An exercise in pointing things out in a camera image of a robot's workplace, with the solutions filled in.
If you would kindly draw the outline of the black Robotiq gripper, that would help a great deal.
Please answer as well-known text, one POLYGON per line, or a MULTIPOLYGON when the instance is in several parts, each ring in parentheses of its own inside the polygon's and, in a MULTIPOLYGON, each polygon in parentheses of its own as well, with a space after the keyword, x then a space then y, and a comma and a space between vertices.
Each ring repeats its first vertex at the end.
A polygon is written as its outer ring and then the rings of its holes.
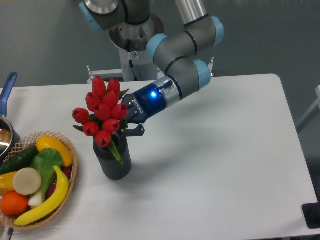
POLYGON ((121 138, 141 137, 145 134, 145 123, 152 116, 162 112, 167 103, 159 87, 151 83, 134 93, 126 94, 122 104, 127 106, 124 121, 128 124, 138 124, 136 128, 125 129, 120 132, 121 138))

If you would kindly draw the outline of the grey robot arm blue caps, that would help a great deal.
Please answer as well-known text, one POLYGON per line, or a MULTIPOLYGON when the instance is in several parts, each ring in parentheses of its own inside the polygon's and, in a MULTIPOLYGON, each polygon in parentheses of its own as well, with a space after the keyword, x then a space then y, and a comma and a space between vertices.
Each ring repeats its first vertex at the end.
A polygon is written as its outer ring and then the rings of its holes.
POLYGON ((83 0, 80 11, 96 32, 109 32, 119 51, 121 69, 90 72, 90 77, 122 77, 126 82, 149 81, 127 94, 124 125, 135 129, 118 132, 122 138, 142 136, 147 119, 207 86, 212 65, 194 57, 220 43, 225 30, 211 17, 202 0, 176 1, 184 31, 175 37, 164 33, 160 18, 150 11, 148 0, 83 0))

